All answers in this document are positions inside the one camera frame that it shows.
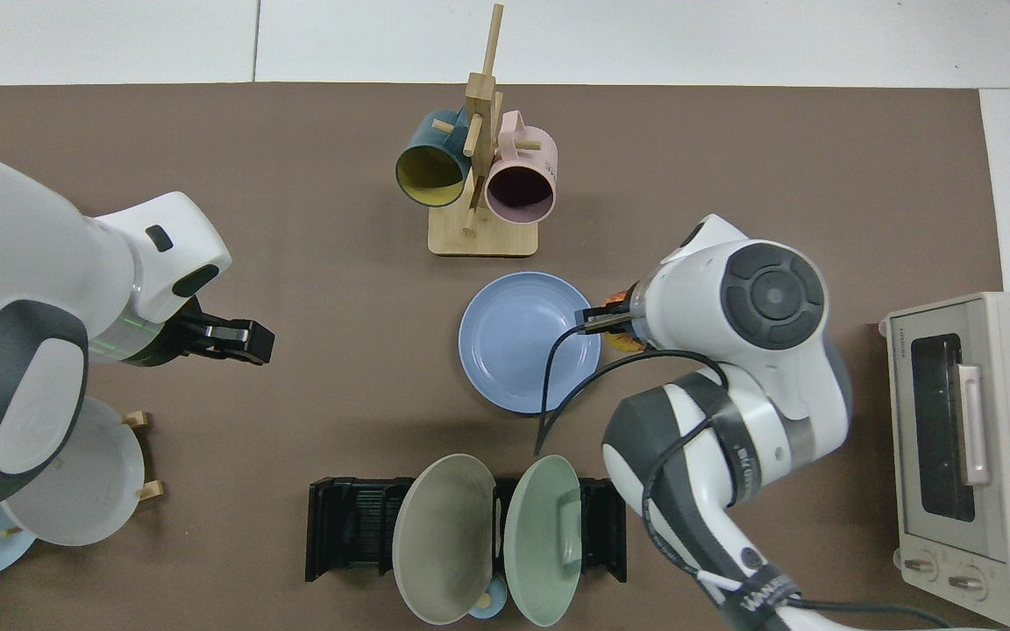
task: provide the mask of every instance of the oven window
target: oven window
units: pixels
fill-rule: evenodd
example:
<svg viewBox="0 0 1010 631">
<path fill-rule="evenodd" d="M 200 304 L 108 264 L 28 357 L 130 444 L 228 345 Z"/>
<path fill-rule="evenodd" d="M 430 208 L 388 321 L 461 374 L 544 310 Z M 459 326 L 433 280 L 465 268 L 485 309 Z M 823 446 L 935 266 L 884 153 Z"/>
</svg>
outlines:
<svg viewBox="0 0 1010 631">
<path fill-rule="evenodd" d="M 961 362 L 961 338 L 934 335 L 910 342 L 914 373 L 914 422 L 922 508 L 962 521 L 977 516 L 974 488 L 961 483 L 957 392 L 950 369 Z"/>
</svg>

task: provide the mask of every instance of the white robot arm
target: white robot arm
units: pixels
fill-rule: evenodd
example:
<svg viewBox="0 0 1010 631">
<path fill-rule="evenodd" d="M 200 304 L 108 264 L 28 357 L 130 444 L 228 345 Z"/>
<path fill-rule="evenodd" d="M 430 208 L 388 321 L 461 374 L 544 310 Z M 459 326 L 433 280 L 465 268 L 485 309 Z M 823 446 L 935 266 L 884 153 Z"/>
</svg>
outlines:
<svg viewBox="0 0 1010 631">
<path fill-rule="evenodd" d="M 585 318 L 604 315 L 621 316 L 616 330 L 648 347 L 710 356 L 726 376 L 726 388 L 704 369 L 630 396 L 602 439 L 610 479 L 647 511 L 662 551 L 736 631 L 844 628 L 789 607 L 803 603 L 796 585 L 725 513 L 846 438 L 850 384 L 825 336 L 821 273 L 793 248 L 707 216 L 624 301 Z"/>
<path fill-rule="evenodd" d="M 92 219 L 0 164 L 0 501 L 64 445 L 90 362 L 269 359 L 274 336 L 260 324 L 197 307 L 230 264 L 182 193 Z"/>
</svg>

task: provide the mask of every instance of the wooden base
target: wooden base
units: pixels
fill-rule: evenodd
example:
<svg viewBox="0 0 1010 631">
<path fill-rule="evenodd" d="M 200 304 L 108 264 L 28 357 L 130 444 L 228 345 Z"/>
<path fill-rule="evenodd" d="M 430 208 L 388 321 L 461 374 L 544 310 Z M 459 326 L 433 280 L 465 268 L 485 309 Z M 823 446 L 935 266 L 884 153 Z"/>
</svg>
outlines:
<svg viewBox="0 0 1010 631">
<path fill-rule="evenodd" d="M 436 255 L 525 256 L 536 252 L 536 223 L 516 224 L 497 218 L 484 205 L 470 221 L 473 181 L 454 203 L 428 209 L 428 249 Z"/>
</svg>

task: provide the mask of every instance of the white floor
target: white floor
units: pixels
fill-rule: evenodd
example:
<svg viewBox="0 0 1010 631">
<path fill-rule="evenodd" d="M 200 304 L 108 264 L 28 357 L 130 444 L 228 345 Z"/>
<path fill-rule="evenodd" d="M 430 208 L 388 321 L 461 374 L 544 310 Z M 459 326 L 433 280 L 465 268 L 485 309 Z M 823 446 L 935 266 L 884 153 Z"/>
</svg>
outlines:
<svg viewBox="0 0 1010 631">
<path fill-rule="evenodd" d="M 981 89 L 1010 291 L 1010 0 L 504 0 L 501 83 Z M 0 0 L 0 84 L 465 83 L 489 0 Z"/>
</svg>

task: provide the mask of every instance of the toaster oven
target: toaster oven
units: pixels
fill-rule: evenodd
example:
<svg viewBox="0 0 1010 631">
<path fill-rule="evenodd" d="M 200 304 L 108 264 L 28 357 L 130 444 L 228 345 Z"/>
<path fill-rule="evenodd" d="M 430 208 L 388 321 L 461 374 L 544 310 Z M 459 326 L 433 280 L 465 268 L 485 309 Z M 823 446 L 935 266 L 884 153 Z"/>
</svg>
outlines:
<svg viewBox="0 0 1010 631">
<path fill-rule="evenodd" d="M 1010 293 L 897 311 L 881 332 L 902 579 L 1010 627 Z"/>
</svg>

